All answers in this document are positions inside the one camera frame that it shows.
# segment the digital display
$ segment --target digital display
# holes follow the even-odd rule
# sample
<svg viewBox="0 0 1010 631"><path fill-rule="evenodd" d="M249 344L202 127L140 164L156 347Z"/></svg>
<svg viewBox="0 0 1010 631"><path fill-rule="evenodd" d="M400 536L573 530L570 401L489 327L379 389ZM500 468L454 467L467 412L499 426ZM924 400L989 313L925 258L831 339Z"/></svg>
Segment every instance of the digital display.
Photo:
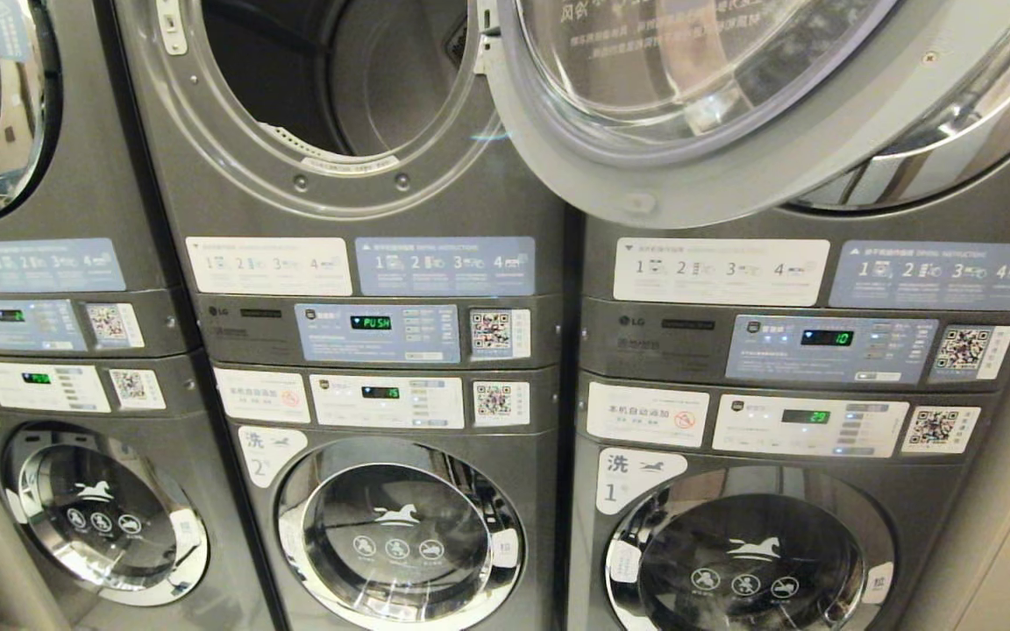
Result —
<svg viewBox="0 0 1010 631"><path fill-rule="evenodd" d="M400 389L364 387L362 396L365 399L400 399Z"/></svg>
<svg viewBox="0 0 1010 631"><path fill-rule="evenodd" d="M21 309L0 309L0 322L24 322L25 313Z"/></svg>
<svg viewBox="0 0 1010 631"><path fill-rule="evenodd" d="M854 331L807 330L801 335L801 346L852 346Z"/></svg>
<svg viewBox="0 0 1010 631"><path fill-rule="evenodd" d="M392 330L392 316L389 315L352 315L348 319L349 326L365 331Z"/></svg>
<svg viewBox="0 0 1010 631"><path fill-rule="evenodd" d="M801 423L807 426L827 426L833 413L826 410L783 410L783 423Z"/></svg>
<svg viewBox="0 0 1010 631"><path fill-rule="evenodd" d="M23 373L21 375L21 381L41 385L49 385L53 383L52 377L43 375L43 373Z"/></svg>

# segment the stacked washer dryer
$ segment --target stacked washer dryer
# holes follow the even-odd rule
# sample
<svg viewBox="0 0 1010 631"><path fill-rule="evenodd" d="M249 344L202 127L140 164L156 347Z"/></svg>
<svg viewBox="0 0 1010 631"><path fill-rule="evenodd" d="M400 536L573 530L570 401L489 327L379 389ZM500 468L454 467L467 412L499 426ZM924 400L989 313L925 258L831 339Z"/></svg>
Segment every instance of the stacked washer dryer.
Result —
<svg viewBox="0 0 1010 631"><path fill-rule="evenodd" d="M565 204L467 0L116 0L293 628L551 628Z"/></svg>
<svg viewBox="0 0 1010 631"><path fill-rule="evenodd" d="M898 628L1010 376L1010 1L482 10L592 215L568 627Z"/></svg>
<svg viewBox="0 0 1010 631"><path fill-rule="evenodd" d="M1 500L80 628L273 628L116 36L0 0Z"/></svg>

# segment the dryer drum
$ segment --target dryer drum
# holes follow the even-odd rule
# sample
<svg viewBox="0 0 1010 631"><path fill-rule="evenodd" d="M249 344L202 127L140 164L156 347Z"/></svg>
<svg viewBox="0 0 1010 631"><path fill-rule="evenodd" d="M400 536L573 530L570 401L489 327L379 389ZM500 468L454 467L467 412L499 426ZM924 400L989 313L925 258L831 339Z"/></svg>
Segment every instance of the dryer drum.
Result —
<svg viewBox="0 0 1010 631"><path fill-rule="evenodd" d="M248 113L304 152L400 148L438 116L466 49L466 0L203 0L217 67Z"/></svg>

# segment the horse logo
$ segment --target horse logo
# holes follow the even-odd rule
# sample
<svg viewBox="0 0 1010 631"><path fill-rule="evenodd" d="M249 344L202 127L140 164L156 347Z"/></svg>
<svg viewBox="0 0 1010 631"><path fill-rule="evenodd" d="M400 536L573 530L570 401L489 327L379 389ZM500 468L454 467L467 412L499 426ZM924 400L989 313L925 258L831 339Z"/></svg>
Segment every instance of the horse logo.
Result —
<svg viewBox="0 0 1010 631"><path fill-rule="evenodd" d="M374 523L381 523L384 526L404 526L406 528L413 528L420 520L417 520L412 516L415 512L415 504L404 504L404 508L400 508L398 511L389 511L387 508L373 508L374 511L381 513Z"/></svg>
<svg viewBox="0 0 1010 631"><path fill-rule="evenodd" d="M80 489L80 493L77 493L77 498L81 500L88 500L90 502L111 502L115 500L116 497L111 494L111 487L107 482L100 481L96 483L95 487L89 487L87 484L82 484L78 482L76 484L77 489Z"/></svg>
<svg viewBox="0 0 1010 631"><path fill-rule="evenodd" d="M746 543L742 539L732 539L730 542L736 544L738 547L734 548L734 550L728 550L727 554L734 556L736 559L770 562L781 558L781 554L778 554L778 547L781 547L781 541L778 540L777 536L771 536L770 539L766 539L766 541L756 544L756 546L753 543Z"/></svg>

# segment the qr code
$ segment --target qr code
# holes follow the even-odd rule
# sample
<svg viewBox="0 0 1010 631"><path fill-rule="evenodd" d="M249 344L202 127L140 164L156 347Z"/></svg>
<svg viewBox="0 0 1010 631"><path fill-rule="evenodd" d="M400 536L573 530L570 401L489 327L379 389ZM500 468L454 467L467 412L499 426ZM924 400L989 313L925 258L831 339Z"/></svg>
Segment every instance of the qr code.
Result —
<svg viewBox="0 0 1010 631"><path fill-rule="evenodd" d="M147 384L139 371L112 371L111 383L116 385L120 401L145 401L150 398Z"/></svg>
<svg viewBox="0 0 1010 631"><path fill-rule="evenodd" d="M100 339L127 339L127 324L115 304L88 305L88 319Z"/></svg>
<svg viewBox="0 0 1010 631"><path fill-rule="evenodd" d="M475 399L478 415L509 416L513 413L513 387L510 385L478 384Z"/></svg>
<svg viewBox="0 0 1010 631"><path fill-rule="evenodd" d="M907 442L910 444L945 444L957 427L957 410L918 410Z"/></svg>
<svg viewBox="0 0 1010 631"><path fill-rule="evenodd" d="M985 359L993 331L987 329L948 329L937 350L938 369L978 369Z"/></svg>
<svg viewBox="0 0 1010 631"><path fill-rule="evenodd" d="M513 319L508 311L476 312L474 348L513 348Z"/></svg>

